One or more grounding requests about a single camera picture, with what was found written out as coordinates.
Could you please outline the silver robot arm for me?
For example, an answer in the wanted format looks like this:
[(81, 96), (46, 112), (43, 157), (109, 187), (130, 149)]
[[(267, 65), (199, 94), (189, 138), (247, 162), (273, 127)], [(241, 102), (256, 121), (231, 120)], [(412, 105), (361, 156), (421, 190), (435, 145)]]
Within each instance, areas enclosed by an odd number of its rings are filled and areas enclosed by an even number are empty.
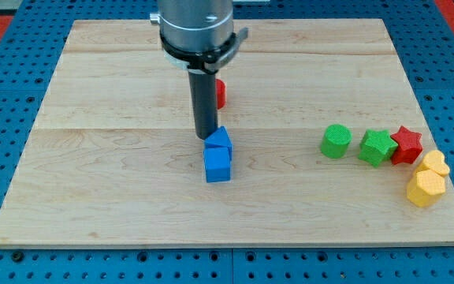
[(158, 0), (149, 15), (159, 26), (165, 57), (194, 74), (213, 75), (227, 65), (248, 37), (234, 31), (232, 0)]

